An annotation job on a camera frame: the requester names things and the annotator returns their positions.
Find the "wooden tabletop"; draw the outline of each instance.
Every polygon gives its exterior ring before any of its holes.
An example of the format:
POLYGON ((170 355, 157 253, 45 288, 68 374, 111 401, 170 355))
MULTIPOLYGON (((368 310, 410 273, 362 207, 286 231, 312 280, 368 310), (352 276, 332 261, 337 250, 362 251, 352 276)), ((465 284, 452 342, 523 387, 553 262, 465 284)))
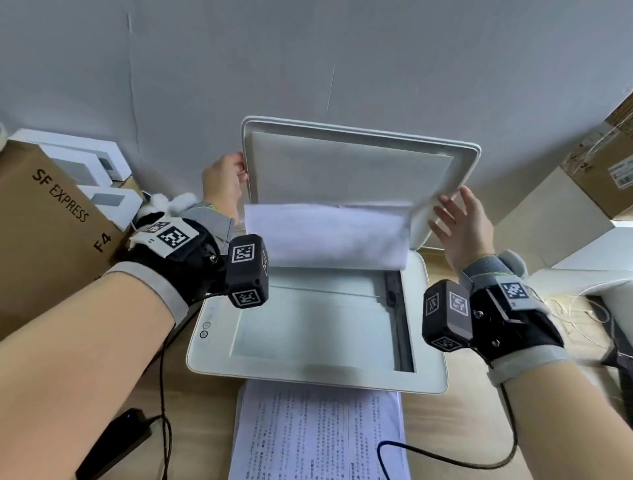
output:
MULTIPOLYGON (((430 283, 453 278, 454 273, 435 251, 423 253, 430 283)), ((562 305, 569 299, 559 299, 562 305)), ((581 308, 577 302, 574 308, 581 308)), ((608 338, 587 315, 574 313, 583 333, 605 343, 608 338)), ((600 367, 603 350, 586 341, 564 322, 557 325, 568 349, 581 359, 582 368, 605 395, 619 405, 614 373, 600 367)), ((230 454, 240 379, 199 375, 189 371, 185 355, 194 322, 184 330, 165 356, 166 412, 173 426, 170 478, 176 480, 224 480, 229 474, 230 454)), ((403 395, 404 427, 409 444, 459 460, 494 463, 508 454, 511 431, 497 390, 486 376, 486 366, 473 352, 446 355, 449 388, 442 395, 403 395)), ((143 409, 147 416, 160 411, 158 366, 140 379, 124 408, 143 409)), ((105 479, 156 480, 161 472, 160 426, 152 437, 112 468, 105 479)), ((520 452, 512 463, 497 471, 473 471, 408 454, 413 479, 531 479, 520 452)))

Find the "black power adapter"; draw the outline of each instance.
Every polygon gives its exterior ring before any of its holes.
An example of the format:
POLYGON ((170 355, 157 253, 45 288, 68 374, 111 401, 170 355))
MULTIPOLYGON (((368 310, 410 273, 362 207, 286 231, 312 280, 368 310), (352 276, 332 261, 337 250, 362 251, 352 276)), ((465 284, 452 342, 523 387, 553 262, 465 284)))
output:
POLYGON ((112 420, 77 469, 77 480, 96 480, 152 435, 142 410, 130 408, 112 420))

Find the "white printer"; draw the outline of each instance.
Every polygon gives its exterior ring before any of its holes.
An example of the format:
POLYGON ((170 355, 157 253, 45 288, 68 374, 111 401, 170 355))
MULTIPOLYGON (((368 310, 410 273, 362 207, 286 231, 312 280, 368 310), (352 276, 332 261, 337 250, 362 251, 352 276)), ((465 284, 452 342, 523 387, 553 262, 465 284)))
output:
POLYGON ((257 308, 206 300, 187 366, 209 375, 444 392, 444 355, 422 339, 429 278, 416 250, 430 234, 437 196, 465 181, 478 145, 267 117, 244 119, 242 143, 251 203, 408 205, 410 252, 400 272, 271 267, 269 299, 257 308))

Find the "scanner lid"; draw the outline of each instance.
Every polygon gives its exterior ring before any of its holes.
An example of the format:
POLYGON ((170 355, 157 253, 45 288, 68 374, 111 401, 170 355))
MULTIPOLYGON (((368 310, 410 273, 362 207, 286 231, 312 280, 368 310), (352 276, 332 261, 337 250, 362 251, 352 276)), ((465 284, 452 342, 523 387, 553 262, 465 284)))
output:
POLYGON ((474 143, 270 117, 242 121, 251 203, 407 206, 411 249, 430 235, 440 194, 474 168, 474 143))

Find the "hand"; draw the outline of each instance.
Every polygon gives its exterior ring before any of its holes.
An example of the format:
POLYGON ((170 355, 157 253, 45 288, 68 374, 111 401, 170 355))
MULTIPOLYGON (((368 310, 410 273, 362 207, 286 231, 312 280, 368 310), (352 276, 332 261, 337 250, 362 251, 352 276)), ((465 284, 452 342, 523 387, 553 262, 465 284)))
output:
POLYGON ((227 217, 239 219, 237 202, 242 196, 240 184, 248 180, 242 152, 222 155, 202 172, 204 201, 227 217))
POLYGON ((484 207, 468 187, 460 187, 460 194, 466 206, 465 212, 446 195, 438 197, 444 208, 433 207, 433 211, 448 228, 448 233, 429 220, 431 230, 444 246, 446 260, 456 273, 476 259, 495 253, 492 244, 494 228, 484 207))

